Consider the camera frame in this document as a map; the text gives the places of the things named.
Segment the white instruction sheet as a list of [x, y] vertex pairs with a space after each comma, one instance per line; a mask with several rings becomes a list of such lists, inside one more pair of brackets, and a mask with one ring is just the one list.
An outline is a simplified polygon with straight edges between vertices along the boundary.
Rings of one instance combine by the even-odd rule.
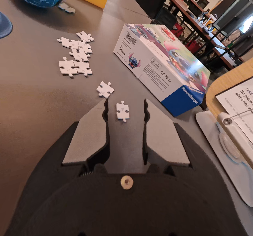
[[253, 78], [217, 94], [216, 98], [253, 143]]

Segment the colourful puzzle box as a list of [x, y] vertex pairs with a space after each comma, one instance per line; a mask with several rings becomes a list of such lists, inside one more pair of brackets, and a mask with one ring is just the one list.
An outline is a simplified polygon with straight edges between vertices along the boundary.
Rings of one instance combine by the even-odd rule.
[[203, 103], [210, 71], [165, 25], [124, 24], [114, 54], [174, 117]]

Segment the black monitor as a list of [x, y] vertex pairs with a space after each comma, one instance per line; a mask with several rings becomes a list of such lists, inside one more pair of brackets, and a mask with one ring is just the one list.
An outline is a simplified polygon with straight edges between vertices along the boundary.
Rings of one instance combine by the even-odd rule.
[[213, 27], [227, 37], [242, 27], [245, 21], [252, 15], [253, 0], [235, 0], [213, 23]]

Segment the white plastic stand base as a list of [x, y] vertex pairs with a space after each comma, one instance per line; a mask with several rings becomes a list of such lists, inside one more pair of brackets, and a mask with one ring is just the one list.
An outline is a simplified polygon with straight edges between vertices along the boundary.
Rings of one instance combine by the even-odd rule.
[[210, 111], [199, 112], [195, 118], [239, 196], [253, 207], [252, 168]]

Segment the long brown table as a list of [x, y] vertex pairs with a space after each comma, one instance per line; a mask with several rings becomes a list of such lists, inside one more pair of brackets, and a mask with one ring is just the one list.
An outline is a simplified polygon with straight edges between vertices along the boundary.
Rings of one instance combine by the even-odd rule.
[[206, 63], [209, 63], [210, 61], [217, 61], [222, 63], [222, 66], [224, 65], [227, 70], [232, 70], [235, 68], [236, 63], [229, 56], [229, 54], [226, 53], [222, 55], [225, 52], [224, 49], [219, 48], [221, 47], [222, 43], [216, 37], [211, 40], [213, 34], [207, 34], [203, 29], [203, 25], [200, 24], [196, 18], [192, 18], [190, 16], [186, 3], [183, 0], [170, 0], [170, 2], [172, 3], [172, 6], [175, 7], [173, 14], [177, 15], [179, 12], [181, 12], [185, 18], [184, 21], [186, 21], [193, 28], [194, 31], [191, 32], [191, 34], [194, 35], [193, 40], [195, 40], [197, 36], [200, 36], [204, 42], [207, 43], [206, 46], [199, 47], [201, 49], [205, 47], [205, 51], [203, 54], [198, 55], [198, 59], [202, 59], [214, 52], [214, 57], [212, 60], [207, 60]]

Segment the cluster of white puzzle pieces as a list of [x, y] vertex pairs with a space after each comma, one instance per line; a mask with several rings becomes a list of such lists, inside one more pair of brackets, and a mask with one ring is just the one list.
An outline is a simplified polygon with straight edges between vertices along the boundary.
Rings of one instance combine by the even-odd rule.
[[63, 57], [63, 60], [59, 61], [60, 71], [69, 77], [77, 74], [83, 74], [85, 77], [93, 75], [89, 66], [90, 54], [93, 53], [89, 42], [93, 42], [94, 38], [84, 31], [78, 32], [76, 35], [80, 40], [69, 40], [64, 37], [57, 39], [63, 47], [70, 49], [69, 55], [74, 58], [74, 60], [67, 60], [66, 57]]

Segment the white puzzle piece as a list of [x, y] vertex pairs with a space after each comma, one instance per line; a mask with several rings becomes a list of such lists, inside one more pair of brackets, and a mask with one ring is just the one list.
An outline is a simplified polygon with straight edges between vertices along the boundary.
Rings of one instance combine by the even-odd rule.
[[97, 88], [97, 91], [98, 91], [98, 95], [99, 97], [104, 97], [106, 99], [109, 98], [109, 96], [114, 92], [115, 89], [113, 89], [111, 87], [111, 83], [105, 83], [105, 82], [101, 82], [100, 85], [98, 86]]
[[116, 116], [119, 120], [122, 120], [124, 123], [126, 123], [127, 119], [130, 118], [129, 116], [129, 107], [128, 105], [124, 104], [124, 101], [121, 101], [121, 103], [116, 104]]
[[59, 7], [61, 10], [67, 12], [67, 13], [75, 14], [75, 9], [72, 8], [72, 7], [70, 7], [70, 6], [69, 6], [68, 4], [66, 4], [65, 2], [61, 2], [61, 3], [58, 5], [58, 7]]

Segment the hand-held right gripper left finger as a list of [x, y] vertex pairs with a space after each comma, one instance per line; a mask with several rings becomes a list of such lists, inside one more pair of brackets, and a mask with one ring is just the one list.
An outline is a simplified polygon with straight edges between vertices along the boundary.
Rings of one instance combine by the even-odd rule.
[[94, 169], [110, 157], [108, 99], [103, 99], [78, 122], [63, 165], [84, 165]]

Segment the blue round ball stand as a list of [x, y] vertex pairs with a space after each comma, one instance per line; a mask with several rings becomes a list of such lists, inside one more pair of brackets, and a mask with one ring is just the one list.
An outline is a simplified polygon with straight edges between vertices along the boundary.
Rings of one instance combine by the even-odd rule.
[[0, 12], [0, 39], [5, 38], [8, 36], [13, 29], [13, 25], [9, 18]]

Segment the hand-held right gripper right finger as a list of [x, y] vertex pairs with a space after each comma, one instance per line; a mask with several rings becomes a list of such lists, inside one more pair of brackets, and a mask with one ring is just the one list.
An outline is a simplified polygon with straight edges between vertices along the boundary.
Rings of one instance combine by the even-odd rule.
[[148, 99], [144, 100], [142, 156], [144, 165], [190, 165], [174, 122]]

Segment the small dark chair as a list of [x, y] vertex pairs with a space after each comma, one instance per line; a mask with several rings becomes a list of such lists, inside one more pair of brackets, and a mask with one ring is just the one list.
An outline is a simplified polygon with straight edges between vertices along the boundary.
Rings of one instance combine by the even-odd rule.
[[166, 26], [167, 29], [171, 31], [177, 23], [177, 19], [170, 11], [168, 11], [166, 13], [157, 15], [157, 17], [154, 19], [154, 22], [156, 24]]

